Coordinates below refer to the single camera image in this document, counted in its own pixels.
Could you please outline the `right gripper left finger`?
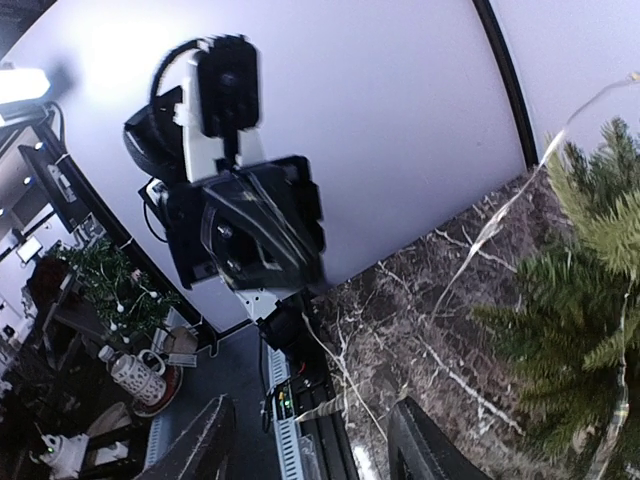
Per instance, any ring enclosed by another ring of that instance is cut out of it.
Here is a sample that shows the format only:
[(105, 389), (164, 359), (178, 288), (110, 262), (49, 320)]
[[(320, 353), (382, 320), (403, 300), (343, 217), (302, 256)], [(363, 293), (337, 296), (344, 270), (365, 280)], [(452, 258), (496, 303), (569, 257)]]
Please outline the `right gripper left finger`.
[(232, 478), (236, 413), (228, 395), (212, 399), (153, 465), (135, 480)]

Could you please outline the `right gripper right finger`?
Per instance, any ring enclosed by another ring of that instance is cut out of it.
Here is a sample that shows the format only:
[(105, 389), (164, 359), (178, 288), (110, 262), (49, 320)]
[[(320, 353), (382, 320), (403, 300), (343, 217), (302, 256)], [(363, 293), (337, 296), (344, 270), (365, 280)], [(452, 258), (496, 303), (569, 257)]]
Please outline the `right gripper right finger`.
[(490, 479), (411, 397), (399, 400), (390, 410), (387, 439), (391, 479)]

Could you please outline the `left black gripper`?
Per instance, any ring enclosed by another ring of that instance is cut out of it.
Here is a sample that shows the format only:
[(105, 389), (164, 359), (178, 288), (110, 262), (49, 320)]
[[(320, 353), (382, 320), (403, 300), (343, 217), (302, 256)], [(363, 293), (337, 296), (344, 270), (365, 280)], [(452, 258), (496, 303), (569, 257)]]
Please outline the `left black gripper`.
[(318, 185), (304, 156), (243, 167), (164, 195), (181, 285), (220, 276), (233, 291), (298, 290), (324, 278)]

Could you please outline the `small green christmas tree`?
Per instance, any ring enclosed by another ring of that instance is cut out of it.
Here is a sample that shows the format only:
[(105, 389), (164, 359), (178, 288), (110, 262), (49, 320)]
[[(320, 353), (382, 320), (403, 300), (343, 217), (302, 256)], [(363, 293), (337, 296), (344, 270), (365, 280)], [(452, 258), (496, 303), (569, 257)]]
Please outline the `small green christmas tree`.
[(518, 382), (527, 449), (576, 478), (596, 465), (626, 479), (639, 469), (639, 137), (617, 117), (601, 134), (548, 161), (571, 229), (520, 261), (521, 304), (474, 317)]

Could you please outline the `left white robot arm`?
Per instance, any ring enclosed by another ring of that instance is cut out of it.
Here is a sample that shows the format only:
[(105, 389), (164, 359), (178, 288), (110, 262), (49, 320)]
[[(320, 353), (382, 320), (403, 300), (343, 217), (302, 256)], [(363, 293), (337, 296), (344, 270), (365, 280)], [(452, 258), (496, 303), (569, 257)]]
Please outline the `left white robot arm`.
[(161, 184), (152, 210), (182, 286), (219, 277), (261, 337), (302, 375), (320, 368), (310, 291), (325, 280), (325, 233), (311, 162), (292, 155)]

